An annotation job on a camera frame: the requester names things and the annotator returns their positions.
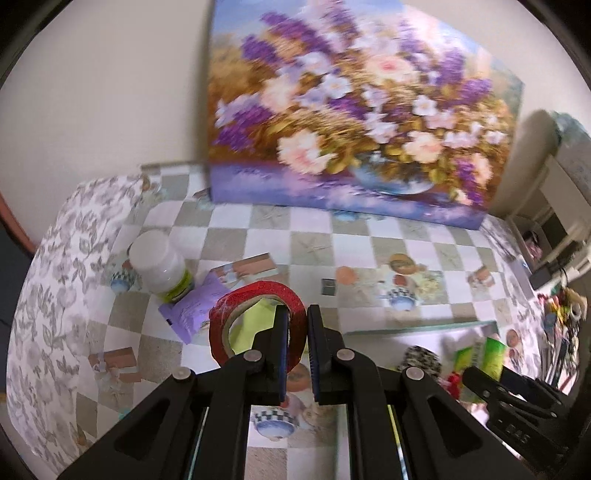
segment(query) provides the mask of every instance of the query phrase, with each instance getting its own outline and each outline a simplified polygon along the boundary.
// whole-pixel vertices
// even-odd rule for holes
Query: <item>wall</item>
[[[538,111],[567,111],[591,130],[591,93],[517,0],[407,3],[474,38],[525,83],[493,206],[503,214],[552,147],[551,122]],[[204,159],[210,8],[203,0],[74,0],[26,49],[0,90],[0,192],[33,241],[80,181]]]

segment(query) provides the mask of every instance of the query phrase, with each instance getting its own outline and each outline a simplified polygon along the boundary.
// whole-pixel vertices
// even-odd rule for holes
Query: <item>red object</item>
[[[403,275],[396,275],[394,277],[394,285],[398,287],[408,287],[408,281]]]
[[[283,283],[257,281],[231,291],[219,299],[209,311],[209,344],[212,356],[220,366],[234,355],[230,347],[228,333],[234,321],[257,303],[260,299],[273,299],[283,303],[290,312],[290,340],[287,346],[287,371],[300,363],[306,337],[308,322],[306,309],[300,298]]]
[[[447,381],[449,382],[449,386],[447,388],[447,392],[455,399],[460,399],[460,382],[462,381],[462,377],[453,372],[449,377],[447,377]]]

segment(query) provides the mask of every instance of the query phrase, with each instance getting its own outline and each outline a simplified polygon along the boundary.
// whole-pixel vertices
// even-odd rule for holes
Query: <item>tape roll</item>
[[[231,291],[209,311],[209,345],[220,367],[234,355],[228,334],[236,319],[260,299],[281,302],[290,312],[290,339],[287,346],[287,371],[300,363],[307,337],[306,309],[300,298],[283,283],[257,281]]]

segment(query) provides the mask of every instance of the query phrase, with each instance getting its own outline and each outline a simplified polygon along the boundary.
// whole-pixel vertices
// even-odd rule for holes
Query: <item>flower painting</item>
[[[477,229],[521,92],[483,47],[396,0],[217,0],[213,200]]]

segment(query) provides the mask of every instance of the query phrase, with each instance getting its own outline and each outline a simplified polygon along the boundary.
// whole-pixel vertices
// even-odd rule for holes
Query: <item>small black object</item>
[[[336,281],[333,278],[322,279],[322,295],[334,297],[336,292]]]
[[[538,290],[552,280],[552,273],[547,264],[542,265],[530,275],[531,288]]]

